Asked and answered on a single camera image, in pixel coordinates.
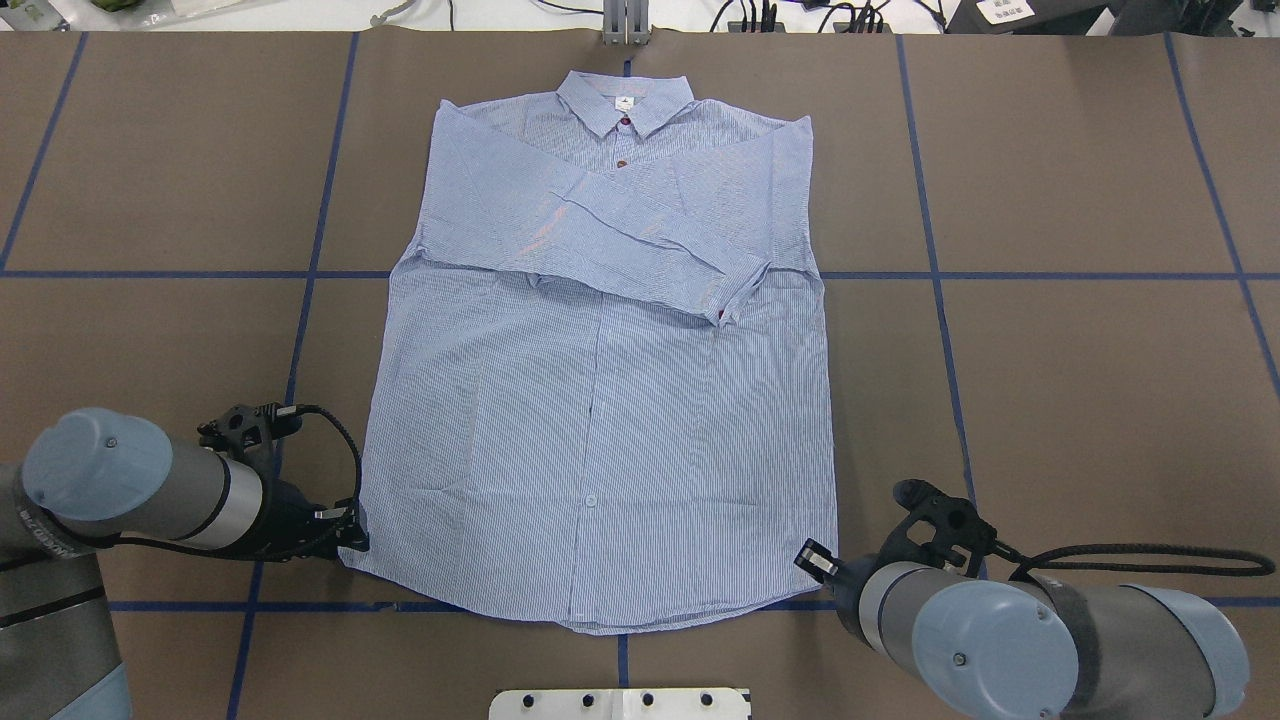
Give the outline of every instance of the striped shirt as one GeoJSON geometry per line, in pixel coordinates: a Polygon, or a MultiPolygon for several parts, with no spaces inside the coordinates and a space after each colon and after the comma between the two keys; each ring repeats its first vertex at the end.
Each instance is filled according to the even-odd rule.
{"type": "Polygon", "coordinates": [[[435,118],[352,568],[612,634],[815,588],[836,547],[808,118],[570,73],[435,118]]]}

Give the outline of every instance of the brown table surface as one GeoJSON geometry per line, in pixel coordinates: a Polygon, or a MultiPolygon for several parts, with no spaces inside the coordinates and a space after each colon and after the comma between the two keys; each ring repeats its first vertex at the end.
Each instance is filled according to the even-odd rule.
{"type": "MultiPolygon", "coordinates": [[[[841,544],[892,483],[1023,550],[1280,555],[1280,41],[599,33],[0,35],[0,457],[79,406],[195,437],[315,402],[362,437],[431,117],[570,69],[812,115],[841,544]]],[[[323,502],[325,429],[285,477],[323,502]]],[[[484,717],[498,689],[733,685],[755,717],[957,717],[804,597],[591,638],[324,561],[102,555],[138,717],[484,717]]],[[[993,565],[993,575],[1004,569],[993,565]]],[[[1280,706],[1280,578],[1075,575],[1213,598],[1280,706]]]]}

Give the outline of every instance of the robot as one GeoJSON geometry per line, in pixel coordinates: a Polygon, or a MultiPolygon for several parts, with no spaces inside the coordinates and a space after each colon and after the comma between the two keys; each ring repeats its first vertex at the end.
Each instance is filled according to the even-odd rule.
{"type": "MultiPolygon", "coordinates": [[[[237,405],[197,433],[193,443],[145,419],[87,407],[46,429],[20,465],[0,465],[0,717],[129,717],[99,551],[143,544],[283,562],[369,548],[360,451],[329,411],[237,405]],[[305,415],[329,420],[356,460],[353,493],[333,507],[280,479],[275,442],[301,429],[305,415]]],[[[1025,557],[997,541],[968,500],[923,480],[899,483],[895,498],[909,515],[879,553],[845,562],[809,541],[796,564],[832,591],[851,634],[951,707],[983,720],[1199,720],[1243,701],[1244,644],[1207,601],[1143,585],[1074,588],[1032,575],[1098,565],[1053,561],[1082,548],[1025,557]],[[922,521],[934,537],[918,544],[908,530],[922,521]],[[969,553],[963,574],[954,571],[965,561],[956,548],[969,553]],[[1019,571],[1007,583],[978,579],[987,555],[1019,562],[1019,571]]],[[[1239,551],[1084,550],[1256,565],[1199,568],[1228,575],[1275,570],[1270,560],[1239,551]]]]}

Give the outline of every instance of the white sticker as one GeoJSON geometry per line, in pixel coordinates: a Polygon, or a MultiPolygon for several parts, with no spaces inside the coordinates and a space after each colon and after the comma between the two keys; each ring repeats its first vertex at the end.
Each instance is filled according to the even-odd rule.
{"type": "Polygon", "coordinates": [[[978,3],[978,9],[982,10],[982,17],[993,26],[1011,23],[1036,14],[1027,0],[982,0],[978,3]]]}

